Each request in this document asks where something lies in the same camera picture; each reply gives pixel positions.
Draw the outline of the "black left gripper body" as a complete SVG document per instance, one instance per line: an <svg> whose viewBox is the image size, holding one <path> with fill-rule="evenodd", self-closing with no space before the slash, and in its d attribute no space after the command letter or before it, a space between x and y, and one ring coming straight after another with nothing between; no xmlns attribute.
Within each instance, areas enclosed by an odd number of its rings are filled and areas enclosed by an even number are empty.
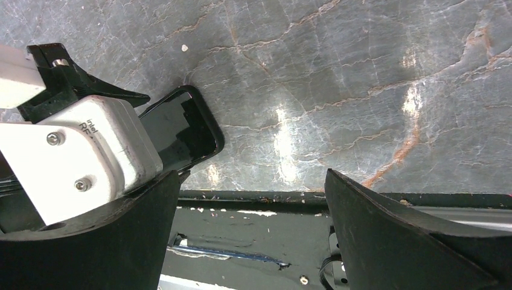
<svg viewBox="0 0 512 290"><path fill-rule="evenodd" d="M29 45L46 88L16 109L25 121L38 123L89 96L101 95L129 102L137 108L149 102L146 94L128 91L90 75L79 67L61 43Z"/></svg>

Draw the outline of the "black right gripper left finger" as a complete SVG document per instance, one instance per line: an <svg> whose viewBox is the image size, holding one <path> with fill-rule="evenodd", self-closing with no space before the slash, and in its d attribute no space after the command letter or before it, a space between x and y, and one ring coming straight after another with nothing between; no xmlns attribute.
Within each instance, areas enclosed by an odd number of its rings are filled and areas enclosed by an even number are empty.
<svg viewBox="0 0 512 290"><path fill-rule="evenodd" d="M74 218L3 234L1 288L156 289L180 187L169 172Z"/></svg>

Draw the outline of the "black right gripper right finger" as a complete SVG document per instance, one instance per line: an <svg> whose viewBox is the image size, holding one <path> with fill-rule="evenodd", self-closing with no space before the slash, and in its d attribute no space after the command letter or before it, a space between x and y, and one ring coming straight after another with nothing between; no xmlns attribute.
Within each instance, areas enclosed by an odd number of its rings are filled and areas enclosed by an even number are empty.
<svg viewBox="0 0 512 290"><path fill-rule="evenodd" d="M416 210L328 169L324 192L351 289L510 289L511 232Z"/></svg>

